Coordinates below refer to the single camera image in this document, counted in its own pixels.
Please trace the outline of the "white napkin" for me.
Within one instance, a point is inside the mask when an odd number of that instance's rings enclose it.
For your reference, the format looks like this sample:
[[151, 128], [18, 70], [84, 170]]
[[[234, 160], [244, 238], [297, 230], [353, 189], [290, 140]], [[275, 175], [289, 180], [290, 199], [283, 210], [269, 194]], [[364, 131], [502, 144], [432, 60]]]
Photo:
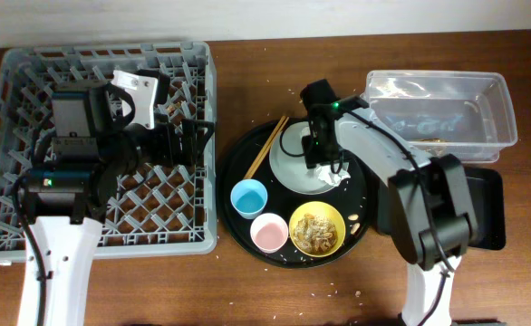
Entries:
[[351, 177], [351, 175], [348, 173], [348, 171], [344, 168], [341, 169], [340, 172], [332, 172], [332, 166], [318, 166], [314, 170], [314, 175], [322, 182], [324, 182], [326, 185], [337, 187], [339, 186], [344, 180]]

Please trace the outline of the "pink plastic cup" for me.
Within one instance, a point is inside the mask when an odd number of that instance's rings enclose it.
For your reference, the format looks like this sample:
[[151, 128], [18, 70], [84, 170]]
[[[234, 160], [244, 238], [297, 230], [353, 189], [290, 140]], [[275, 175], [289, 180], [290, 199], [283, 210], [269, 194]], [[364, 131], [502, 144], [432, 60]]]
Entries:
[[282, 248], [288, 236], [288, 224], [281, 216], [273, 213], [258, 216], [250, 226], [253, 244], [266, 254], [272, 254]]

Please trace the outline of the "blue plastic cup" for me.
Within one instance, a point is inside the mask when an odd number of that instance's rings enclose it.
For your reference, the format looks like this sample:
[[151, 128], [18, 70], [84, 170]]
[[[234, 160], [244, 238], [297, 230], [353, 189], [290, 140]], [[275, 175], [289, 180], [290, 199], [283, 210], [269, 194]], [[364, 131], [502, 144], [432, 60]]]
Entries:
[[230, 193], [233, 208], [248, 220], [253, 220], [262, 213], [267, 200], [266, 187], [255, 179], [243, 179], [237, 182]]

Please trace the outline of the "yellow bowl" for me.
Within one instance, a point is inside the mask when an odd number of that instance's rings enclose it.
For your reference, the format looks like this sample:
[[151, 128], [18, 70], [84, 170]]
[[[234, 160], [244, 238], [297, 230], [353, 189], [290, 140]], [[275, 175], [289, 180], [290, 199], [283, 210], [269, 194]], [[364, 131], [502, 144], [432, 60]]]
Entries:
[[[325, 216], [328, 217], [336, 227], [337, 232], [337, 242], [334, 245], [334, 247], [328, 251], [325, 254], [307, 254], [303, 250], [301, 250], [295, 243], [294, 237], [293, 237], [293, 231], [297, 224], [297, 222], [304, 217], [305, 214], [312, 214], [315, 216]], [[346, 237], [346, 226], [343, 221], [342, 215], [337, 211], [336, 208], [333, 206], [330, 206], [329, 204], [326, 204], [321, 201], [312, 201], [307, 202], [305, 204], [300, 205], [292, 214], [288, 222], [289, 232], [290, 232], [290, 239], [294, 246], [303, 254], [309, 255], [311, 257], [315, 258], [322, 258], [330, 256], [331, 254], [334, 254], [343, 244]]]

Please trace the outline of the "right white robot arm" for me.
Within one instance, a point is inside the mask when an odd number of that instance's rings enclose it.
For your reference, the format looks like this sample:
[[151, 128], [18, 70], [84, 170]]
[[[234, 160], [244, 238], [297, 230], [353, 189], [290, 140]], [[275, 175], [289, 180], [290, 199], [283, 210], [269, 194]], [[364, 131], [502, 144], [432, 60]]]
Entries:
[[357, 95], [339, 98], [326, 79], [300, 92], [311, 139], [309, 168], [333, 173], [351, 153], [388, 189], [390, 236], [407, 263], [405, 325], [450, 325], [452, 284], [463, 254], [478, 238], [465, 169], [458, 158], [417, 149], [376, 118]]

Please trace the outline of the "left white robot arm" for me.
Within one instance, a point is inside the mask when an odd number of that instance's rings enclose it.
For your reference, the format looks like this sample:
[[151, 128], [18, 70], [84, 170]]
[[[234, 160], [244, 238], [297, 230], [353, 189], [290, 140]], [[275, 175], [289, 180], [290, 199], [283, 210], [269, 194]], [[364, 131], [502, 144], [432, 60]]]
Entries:
[[55, 130], [34, 137], [32, 166], [12, 187], [24, 229], [21, 325], [81, 325], [108, 201], [118, 178], [145, 164], [195, 166], [211, 139], [210, 121], [184, 119], [181, 131], [135, 123], [137, 106], [107, 81], [73, 81], [52, 96]]

